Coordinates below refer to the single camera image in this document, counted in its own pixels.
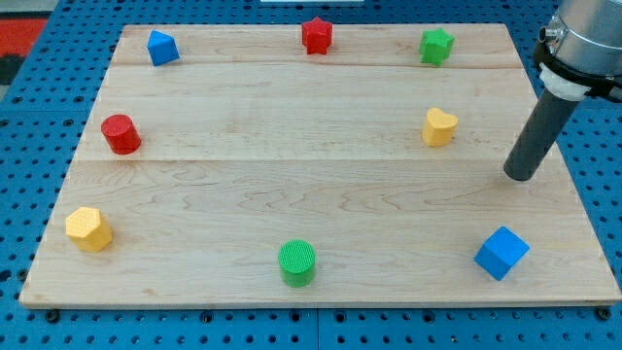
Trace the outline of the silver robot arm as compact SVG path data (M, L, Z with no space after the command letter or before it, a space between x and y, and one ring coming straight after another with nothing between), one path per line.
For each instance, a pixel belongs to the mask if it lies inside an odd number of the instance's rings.
M554 96L621 101L621 0L565 0L538 31L534 62Z

